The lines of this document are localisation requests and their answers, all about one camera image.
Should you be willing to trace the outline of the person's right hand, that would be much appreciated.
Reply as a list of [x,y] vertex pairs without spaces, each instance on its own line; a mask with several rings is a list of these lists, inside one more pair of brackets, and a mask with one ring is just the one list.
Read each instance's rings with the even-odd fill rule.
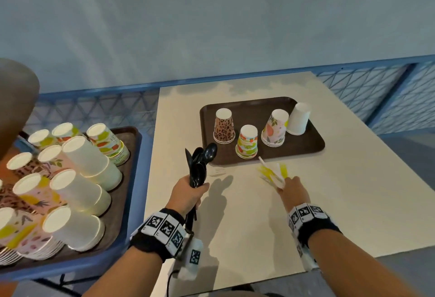
[[295,192],[277,192],[280,196],[280,199],[283,203],[283,206],[286,210],[286,213],[291,212],[291,210],[304,203],[311,203],[310,196],[306,190],[306,188],[303,186],[300,190]]

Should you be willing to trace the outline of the person's left hand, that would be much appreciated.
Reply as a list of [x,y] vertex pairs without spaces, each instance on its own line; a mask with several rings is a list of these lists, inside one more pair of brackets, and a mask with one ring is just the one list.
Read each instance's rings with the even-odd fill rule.
[[178,180],[174,185],[166,209],[171,209],[186,217],[194,209],[194,189],[189,185],[189,175]]

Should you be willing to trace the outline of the bundle of yellow plastic cutlery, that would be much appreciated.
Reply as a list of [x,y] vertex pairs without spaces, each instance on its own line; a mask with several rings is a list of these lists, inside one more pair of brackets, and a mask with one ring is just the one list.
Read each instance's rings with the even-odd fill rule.
[[260,166],[257,168],[260,177],[274,186],[275,189],[283,190],[285,179],[289,177],[287,167],[284,163],[266,163],[261,157],[258,157]]

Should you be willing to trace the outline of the bundle of black plastic cutlery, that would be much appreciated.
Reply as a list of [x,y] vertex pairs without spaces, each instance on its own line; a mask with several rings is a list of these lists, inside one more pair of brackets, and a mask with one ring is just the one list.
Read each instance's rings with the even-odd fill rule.
[[207,177],[207,164],[215,159],[217,151],[218,146],[214,142],[210,143],[206,148],[196,148],[193,155],[185,149],[190,187],[198,188],[204,184]]

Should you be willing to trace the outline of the person's right forearm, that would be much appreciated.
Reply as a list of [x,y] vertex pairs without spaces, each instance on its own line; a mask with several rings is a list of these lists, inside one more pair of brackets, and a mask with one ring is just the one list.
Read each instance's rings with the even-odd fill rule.
[[382,263],[339,232],[319,230],[309,238],[308,247],[336,297],[420,297]]

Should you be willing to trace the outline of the person's left forearm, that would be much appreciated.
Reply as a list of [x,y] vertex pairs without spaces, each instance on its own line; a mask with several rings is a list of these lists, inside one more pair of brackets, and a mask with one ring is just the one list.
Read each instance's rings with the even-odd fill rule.
[[157,253],[132,246],[82,297],[150,297],[162,265]]

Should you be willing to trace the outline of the right wristband with marker tags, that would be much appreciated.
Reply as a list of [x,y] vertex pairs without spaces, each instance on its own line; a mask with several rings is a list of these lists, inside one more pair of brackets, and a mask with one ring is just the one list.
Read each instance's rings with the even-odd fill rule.
[[318,230],[328,229],[341,233],[329,215],[320,206],[302,203],[287,214],[288,226],[306,272],[318,268],[318,263],[311,255],[308,240]]

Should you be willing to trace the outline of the wristband with marker tags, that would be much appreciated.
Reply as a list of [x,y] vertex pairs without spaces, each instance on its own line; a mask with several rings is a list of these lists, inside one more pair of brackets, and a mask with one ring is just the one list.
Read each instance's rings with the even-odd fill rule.
[[163,262],[176,260],[177,278],[193,281],[199,273],[199,263],[204,250],[203,242],[195,237],[193,208],[186,219],[175,210],[163,208],[153,213],[130,236],[129,246],[145,253],[157,254]]
[[318,268],[318,263],[311,255],[308,240],[318,230],[328,229],[341,233],[329,215],[320,206],[302,203],[287,214],[288,226],[306,272]]

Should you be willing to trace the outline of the pink fruit print cup stack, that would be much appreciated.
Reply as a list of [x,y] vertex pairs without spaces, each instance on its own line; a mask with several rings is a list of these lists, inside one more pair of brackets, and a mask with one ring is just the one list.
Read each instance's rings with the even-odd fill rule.
[[283,109],[272,111],[263,131],[261,140],[269,147],[279,147],[285,141],[289,113]]

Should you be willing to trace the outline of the left wristband with marker tags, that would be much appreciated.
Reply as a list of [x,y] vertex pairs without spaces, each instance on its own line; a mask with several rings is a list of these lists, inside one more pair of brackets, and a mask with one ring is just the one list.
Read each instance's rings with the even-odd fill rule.
[[186,219],[175,210],[163,208],[153,213],[130,236],[129,246],[145,253],[157,254],[163,262],[176,260],[177,278],[193,281],[199,273],[199,263],[204,250],[203,242],[195,237],[193,208]]

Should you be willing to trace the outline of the green fruit print cup stack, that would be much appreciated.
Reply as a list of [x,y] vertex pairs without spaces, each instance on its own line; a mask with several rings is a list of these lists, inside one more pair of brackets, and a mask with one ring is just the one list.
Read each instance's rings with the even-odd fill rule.
[[242,159],[254,158],[258,153],[258,129],[251,124],[246,124],[240,129],[240,134],[235,147],[236,155]]

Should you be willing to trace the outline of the plain white paper cup stack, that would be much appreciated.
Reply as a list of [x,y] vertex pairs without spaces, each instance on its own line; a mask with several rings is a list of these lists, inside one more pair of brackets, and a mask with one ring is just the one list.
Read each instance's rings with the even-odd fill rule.
[[286,131],[291,135],[303,135],[310,113],[311,108],[307,103],[297,103],[288,118]]

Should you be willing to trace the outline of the leopard print paper cup stack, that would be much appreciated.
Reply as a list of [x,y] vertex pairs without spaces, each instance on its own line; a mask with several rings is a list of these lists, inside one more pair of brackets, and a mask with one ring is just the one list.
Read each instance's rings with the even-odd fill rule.
[[232,112],[228,108],[220,108],[216,111],[213,137],[219,144],[229,144],[235,139],[235,130]]

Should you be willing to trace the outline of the blue metal cart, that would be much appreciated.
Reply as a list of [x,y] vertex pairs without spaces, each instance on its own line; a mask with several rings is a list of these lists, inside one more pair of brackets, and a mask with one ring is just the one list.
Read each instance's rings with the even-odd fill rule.
[[101,242],[84,253],[65,246],[48,260],[32,261],[23,258],[13,266],[0,266],[0,281],[45,279],[102,267],[115,260],[126,249],[128,237],[144,219],[153,137],[132,126],[115,128],[112,131],[126,142],[131,158],[120,167],[124,179],[121,186],[114,190],[113,197],[115,200],[119,196],[125,196],[125,201],[103,215],[107,233]]

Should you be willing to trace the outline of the small brown serving tray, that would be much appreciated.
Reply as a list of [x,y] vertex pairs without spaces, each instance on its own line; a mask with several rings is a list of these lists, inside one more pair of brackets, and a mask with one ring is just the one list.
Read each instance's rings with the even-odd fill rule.
[[205,148],[214,142],[213,131],[215,113],[218,109],[228,108],[232,112],[235,140],[230,144],[217,144],[217,155],[211,162],[213,166],[232,166],[242,162],[253,162],[258,156],[264,160],[274,160],[288,156],[305,156],[324,150],[325,142],[315,126],[309,120],[303,135],[286,134],[284,144],[280,147],[269,147],[259,141],[258,156],[242,159],[236,154],[236,144],[243,125],[252,124],[259,132],[264,129],[270,114],[274,109],[283,109],[288,113],[294,109],[296,100],[290,97],[272,97],[248,101],[208,104],[199,111],[202,142]]

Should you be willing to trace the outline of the blue mesh railing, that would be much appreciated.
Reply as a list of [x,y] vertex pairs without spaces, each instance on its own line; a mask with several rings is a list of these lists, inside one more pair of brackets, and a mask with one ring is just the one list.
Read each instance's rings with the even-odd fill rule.
[[[362,63],[297,68],[283,73],[311,72],[360,120],[377,134],[435,128],[435,55]],[[160,89],[178,85],[206,86],[278,72],[259,72],[146,83],[141,85],[42,94],[24,132],[51,129],[71,122],[84,131],[103,122],[110,128],[132,125],[154,133]]]

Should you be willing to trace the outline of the group of paper cup stacks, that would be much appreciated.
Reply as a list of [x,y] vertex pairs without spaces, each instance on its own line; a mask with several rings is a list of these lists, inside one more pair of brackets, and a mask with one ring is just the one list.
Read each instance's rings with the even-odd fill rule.
[[113,190],[124,176],[119,166],[128,147],[104,123],[85,134],[72,123],[42,129],[28,141],[39,151],[9,157],[0,171],[0,266],[22,258],[48,260],[65,246],[94,249],[107,233],[103,215],[121,206]]

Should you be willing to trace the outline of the brown round object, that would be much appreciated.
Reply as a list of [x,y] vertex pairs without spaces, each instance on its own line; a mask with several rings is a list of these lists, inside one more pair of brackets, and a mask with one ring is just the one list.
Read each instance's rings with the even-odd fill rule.
[[40,82],[26,65],[0,58],[0,160],[28,121],[39,97]]

